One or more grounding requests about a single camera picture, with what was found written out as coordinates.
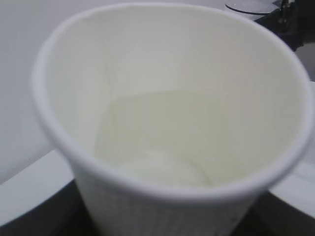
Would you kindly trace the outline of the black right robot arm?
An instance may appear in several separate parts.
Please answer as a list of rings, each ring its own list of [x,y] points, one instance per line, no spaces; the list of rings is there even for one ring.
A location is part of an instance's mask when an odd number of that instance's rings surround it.
[[[279,37],[292,51],[315,42],[315,2],[277,0],[279,8],[255,20]]]

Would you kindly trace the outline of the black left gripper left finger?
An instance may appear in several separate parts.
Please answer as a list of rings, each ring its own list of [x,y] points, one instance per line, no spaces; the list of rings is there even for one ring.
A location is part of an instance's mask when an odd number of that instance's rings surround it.
[[[2,236],[97,236],[75,181],[0,227]]]

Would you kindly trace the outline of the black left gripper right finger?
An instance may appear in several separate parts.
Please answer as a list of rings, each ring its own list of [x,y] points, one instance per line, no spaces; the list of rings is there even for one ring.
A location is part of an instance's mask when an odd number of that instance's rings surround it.
[[[313,236],[315,219],[271,193],[251,207],[236,228],[237,236]]]

